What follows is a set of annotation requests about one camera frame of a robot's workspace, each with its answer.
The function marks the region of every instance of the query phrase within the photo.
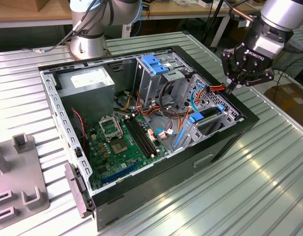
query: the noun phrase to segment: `cardboard box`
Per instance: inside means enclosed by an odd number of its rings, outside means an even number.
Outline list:
[[[273,100],[276,86],[265,92]],[[274,103],[303,126],[303,89],[296,84],[278,86]]]
[[[0,0],[1,6],[38,12],[49,0]]]

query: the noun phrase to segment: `workbench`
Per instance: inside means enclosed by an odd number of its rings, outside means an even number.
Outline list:
[[[239,6],[244,13],[255,11],[246,4]],[[150,15],[146,11],[142,12],[141,20],[163,20],[163,19],[186,19],[186,18],[205,18],[209,16],[210,7],[202,7],[198,4],[180,6],[175,2],[152,2],[150,4]],[[216,47],[230,17],[229,8],[222,8],[219,17],[223,20],[219,26],[216,36],[211,44]],[[34,26],[54,26],[71,25],[72,16],[67,0],[49,0],[49,2],[39,11],[31,12],[12,7],[0,6],[0,28],[12,27],[34,27]],[[131,25],[124,25],[122,37],[129,37]]]
[[[108,40],[113,55],[179,45],[216,79],[220,59],[182,32]],[[51,206],[0,235],[97,235],[81,219],[64,174],[67,158],[38,66],[72,61],[64,46],[47,54],[0,53],[0,142],[35,137]],[[260,121],[217,162],[106,227],[100,235],[303,236],[303,128],[253,88],[234,90]]]

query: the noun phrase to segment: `label sticker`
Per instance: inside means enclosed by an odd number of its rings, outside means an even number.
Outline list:
[[[303,99],[300,97],[294,97],[293,98],[298,104],[303,104]]]
[[[283,88],[284,91],[286,91],[286,93],[294,93],[294,91],[291,88]]]
[[[75,88],[80,88],[83,86],[94,85],[106,80],[106,75],[102,69],[92,71],[89,73],[84,73],[81,75],[74,75],[71,77],[73,85]]]

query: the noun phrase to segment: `yellow wire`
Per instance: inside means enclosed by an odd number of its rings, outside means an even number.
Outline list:
[[[131,96],[129,95],[125,107],[120,108],[120,110],[124,111],[124,110],[126,110],[129,107],[129,105],[130,105],[130,99],[131,99]]]

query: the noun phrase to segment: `ram slot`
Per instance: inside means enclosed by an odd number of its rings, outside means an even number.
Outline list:
[[[135,139],[137,144],[139,145],[140,149],[142,150],[143,154],[149,158],[151,154],[156,154],[156,149],[150,143],[150,141],[145,136],[144,132],[141,130],[139,125],[135,120],[128,120],[125,122],[126,127],[132,134],[132,137]]]
[[[147,138],[147,136],[145,135],[145,133],[142,131],[142,129],[141,129],[141,127],[139,126],[139,124],[137,123],[137,121],[136,121],[136,120],[131,120],[131,122],[132,122],[133,126],[135,127],[135,129],[136,129],[137,131],[139,131],[141,137],[142,137],[143,140],[144,140],[144,143],[147,145],[147,147],[148,147],[148,149],[149,149],[149,151],[150,151],[150,155],[151,155],[151,154],[156,155],[157,152],[156,152],[155,147],[152,145],[150,139]]]

